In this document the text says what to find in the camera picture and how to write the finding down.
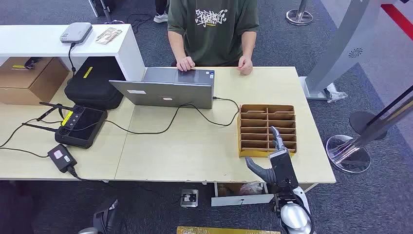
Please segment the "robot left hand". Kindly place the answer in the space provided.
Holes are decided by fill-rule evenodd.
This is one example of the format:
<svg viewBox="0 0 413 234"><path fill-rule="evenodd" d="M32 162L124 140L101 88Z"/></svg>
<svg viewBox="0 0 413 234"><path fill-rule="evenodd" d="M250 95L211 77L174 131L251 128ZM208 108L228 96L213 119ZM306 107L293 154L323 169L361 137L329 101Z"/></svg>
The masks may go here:
<svg viewBox="0 0 413 234"><path fill-rule="evenodd" d="M109 198L98 206L92 218L93 227L98 234L113 233L117 205L117 198Z"/></svg>

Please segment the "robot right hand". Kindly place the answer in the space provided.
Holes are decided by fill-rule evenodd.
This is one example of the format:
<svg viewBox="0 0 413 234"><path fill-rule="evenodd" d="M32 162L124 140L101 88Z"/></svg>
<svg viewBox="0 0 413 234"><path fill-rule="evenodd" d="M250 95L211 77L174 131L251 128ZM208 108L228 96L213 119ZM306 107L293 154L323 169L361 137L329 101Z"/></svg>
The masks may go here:
<svg viewBox="0 0 413 234"><path fill-rule="evenodd" d="M299 186L290 154L286 148L279 131L270 127L273 135L275 151L268 155L271 168L265 169L257 165L250 157L246 156L247 167L265 183L274 184L282 189L295 189Z"/></svg>

